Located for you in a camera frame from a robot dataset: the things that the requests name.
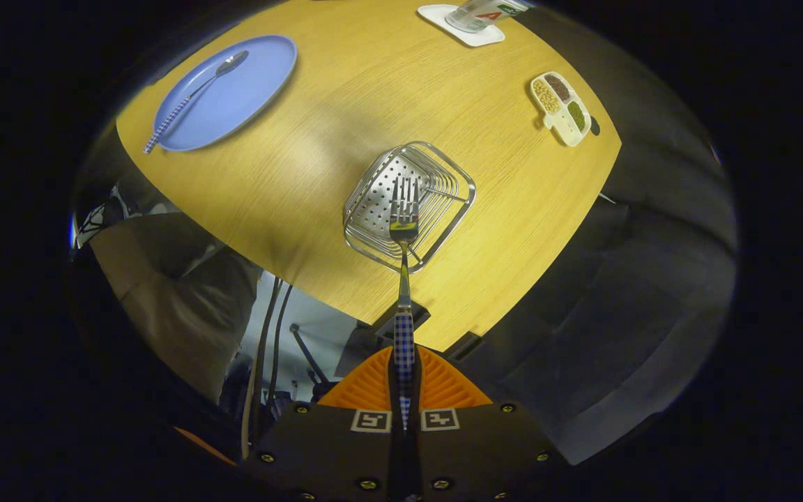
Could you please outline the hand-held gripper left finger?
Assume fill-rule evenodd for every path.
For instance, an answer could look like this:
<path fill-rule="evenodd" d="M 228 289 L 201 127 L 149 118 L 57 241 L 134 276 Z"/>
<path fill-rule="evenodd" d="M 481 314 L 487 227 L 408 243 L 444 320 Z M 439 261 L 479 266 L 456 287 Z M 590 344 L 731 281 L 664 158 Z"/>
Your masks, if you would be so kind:
<path fill-rule="evenodd" d="M 245 461 L 264 499 L 391 499 L 401 438 L 392 369 L 392 350 L 385 347 L 318 402 L 286 408 Z"/>

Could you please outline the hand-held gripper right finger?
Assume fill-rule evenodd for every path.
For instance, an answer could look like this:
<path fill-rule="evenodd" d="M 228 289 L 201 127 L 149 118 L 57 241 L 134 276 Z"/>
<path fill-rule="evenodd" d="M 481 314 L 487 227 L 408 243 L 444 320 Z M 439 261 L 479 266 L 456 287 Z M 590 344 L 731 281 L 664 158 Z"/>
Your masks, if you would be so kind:
<path fill-rule="evenodd" d="M 424 501 L 549 501 L 569 462 L 519 402 L 492 400 L 418 347 L 412 463 Z"/>

